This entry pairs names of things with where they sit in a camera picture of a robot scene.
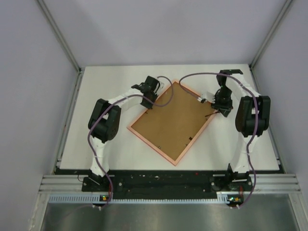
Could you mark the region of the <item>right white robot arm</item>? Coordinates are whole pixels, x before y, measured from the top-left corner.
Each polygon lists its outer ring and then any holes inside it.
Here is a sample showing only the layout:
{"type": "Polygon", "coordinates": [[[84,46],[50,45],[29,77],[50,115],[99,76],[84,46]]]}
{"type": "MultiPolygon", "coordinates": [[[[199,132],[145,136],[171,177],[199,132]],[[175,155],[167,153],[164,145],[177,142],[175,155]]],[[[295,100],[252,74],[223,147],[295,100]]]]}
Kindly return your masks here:
{"type": "Polygon", "coordinates": [[[216,78],[219,89],[211,107],[227,117],[233,109],[231,96],[234,95],[239,101],[235,117],[238,143],[224,179],[225,186],[234,191],[243,180],[248,180],[249,170],[252,169],[249,155],[257,139],[269,127],[271,99],[255,91],[239,69],[221,70],[216,78]]]}

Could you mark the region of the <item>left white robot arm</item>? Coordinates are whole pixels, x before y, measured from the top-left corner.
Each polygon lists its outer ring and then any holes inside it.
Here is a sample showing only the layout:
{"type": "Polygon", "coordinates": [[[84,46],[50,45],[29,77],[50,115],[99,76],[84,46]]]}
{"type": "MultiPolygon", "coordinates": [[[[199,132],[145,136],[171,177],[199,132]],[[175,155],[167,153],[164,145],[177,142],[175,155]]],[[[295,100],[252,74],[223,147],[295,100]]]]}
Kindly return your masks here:
{"type": "Polygon", "coordinates": [[[152,109],[163,87],[159,77],[148,76],[123,94],[109,100],[98,99],[95,103],[88,122],[88,143],[94,154],[89,178],[97,190],[104,191],[109,186],[109,179],[105,176],[109,163],[104,150],[118,133],[121,115],[136,105],[152,109]]]}

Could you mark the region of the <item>left aluminium corner post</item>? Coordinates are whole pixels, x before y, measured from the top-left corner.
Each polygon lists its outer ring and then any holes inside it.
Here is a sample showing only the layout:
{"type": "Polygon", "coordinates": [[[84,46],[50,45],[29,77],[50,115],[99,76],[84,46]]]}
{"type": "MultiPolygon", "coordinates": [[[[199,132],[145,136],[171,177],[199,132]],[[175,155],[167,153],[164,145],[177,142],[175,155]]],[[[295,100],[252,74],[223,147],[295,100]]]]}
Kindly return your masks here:
{"type": "Polygon", "coordinates": [[[35,0],[36,4],[38,5],[39,9],[41,10],[43,16],[45,17],[48,25],[50,26],[55,38],[57,39],[61,49],[63,50],[64,54],[66,55],[67,59],[69,60],[70,64],[76,70],[77,73],[81,72],[81,67],[78,64],[76,58],[74,57],[64,35],[62,34],[60,28],[58,27],[54,17],[52,16],[46,2],[44,0],[35,0]]]}

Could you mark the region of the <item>aluminium corner post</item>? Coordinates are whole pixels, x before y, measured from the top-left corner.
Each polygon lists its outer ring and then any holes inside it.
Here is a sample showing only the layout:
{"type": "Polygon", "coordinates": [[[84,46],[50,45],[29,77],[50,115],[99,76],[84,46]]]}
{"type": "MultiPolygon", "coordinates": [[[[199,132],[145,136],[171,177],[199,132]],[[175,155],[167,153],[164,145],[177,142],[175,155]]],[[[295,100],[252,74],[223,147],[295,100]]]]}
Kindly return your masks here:
{"type": "Polygon", "coordinates": [[[262,58],[263,54],[265,53],[267,47],[270,45],[271,41],[273,40],[275,34],[278,32],[278,29],[282,25],[285,17],[288,15],[289,11],[291,10],[295,0],[285,0],[282,8],[280,9],[277,17],[275,18],[272,26],[270,27],[268,33],[266,34],[262,44],[260,45],[259,49],[257,50],[255,56],[252,59],[252,62],[249,64],[249,68],[253,70],[255,66],[258,64],[259,60],[262,58]]]}
{"type": "Polygon", "coordinates": [[[70,64],[76,70],[77,73],[81,72],[81,67],[78,64],[76,58],[74,57],[64,35],[62,34],[60,28],[58,27],[54,17],[52,16],[46,2],[44,0],[35,0],[36,4],[38,5],[39,9],[41,10],[43,16],[45,17],[48,25],[50,26],[55,38],[57,39],[61,49],[63,50],[64,54],[66,55],[67,59],[69,60],[70,64]]]}

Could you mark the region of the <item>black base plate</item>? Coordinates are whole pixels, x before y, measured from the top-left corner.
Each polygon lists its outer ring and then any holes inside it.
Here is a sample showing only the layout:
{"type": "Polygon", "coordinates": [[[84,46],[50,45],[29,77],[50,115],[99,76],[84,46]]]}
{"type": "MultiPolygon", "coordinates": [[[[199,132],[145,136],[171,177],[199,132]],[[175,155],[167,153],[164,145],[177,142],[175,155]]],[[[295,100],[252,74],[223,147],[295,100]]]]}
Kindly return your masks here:
{"type": "Polygon", "coordinates": [[[56,168],[55,175],[84,175],[83,192],[108,191],[113,193],[132,189],[197,189],[210,192],[252,190],[249,173],[237,174],[230,170],[110,170],[100,177],[91,170],[56,168]]]}

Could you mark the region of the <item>right aluminium corner post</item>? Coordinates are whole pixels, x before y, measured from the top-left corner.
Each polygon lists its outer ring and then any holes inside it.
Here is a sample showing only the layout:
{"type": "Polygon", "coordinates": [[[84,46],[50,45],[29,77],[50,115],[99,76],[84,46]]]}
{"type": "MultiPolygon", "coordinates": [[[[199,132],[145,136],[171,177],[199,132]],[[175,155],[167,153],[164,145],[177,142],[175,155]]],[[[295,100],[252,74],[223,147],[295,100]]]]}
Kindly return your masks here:
{"type": "Polygon", "coordinates": [[[288,15],[289,11],[291,10],[295,0],[285,0],[282,8],[280,9],[277,17],[275,18],[272,26],[270,27],[268,33],[266,34],[262,44],[260,45],[259,49],[257,50],[255,56],[252,59],[252,62],[249,64],[249,68],[253,70],[255,66],[258,64],[259,60],[262,58],[263,54],[265,53],[267,47],[270,45],[271,41],[273,40],[275,34],[278,32],[278,29],[282,25],[285,17],[288,15]]]}

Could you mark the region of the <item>aluminium front rail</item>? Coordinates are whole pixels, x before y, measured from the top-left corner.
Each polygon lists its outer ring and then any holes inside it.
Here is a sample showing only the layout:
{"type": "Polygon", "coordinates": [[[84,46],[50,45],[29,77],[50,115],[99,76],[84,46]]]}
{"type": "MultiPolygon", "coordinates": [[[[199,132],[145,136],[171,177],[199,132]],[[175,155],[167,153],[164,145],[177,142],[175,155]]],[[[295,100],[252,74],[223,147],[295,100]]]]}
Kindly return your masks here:
{"type": "MultiPolygon", "coordinates": [[[[44,175],[39,193],[78,193],[81,192],[84,176],[76,175],[44,175]]],[[[301,189],[294,174],[257,174],[252,178],[255,183],[254,193],[300,193],[301,189]]]]}

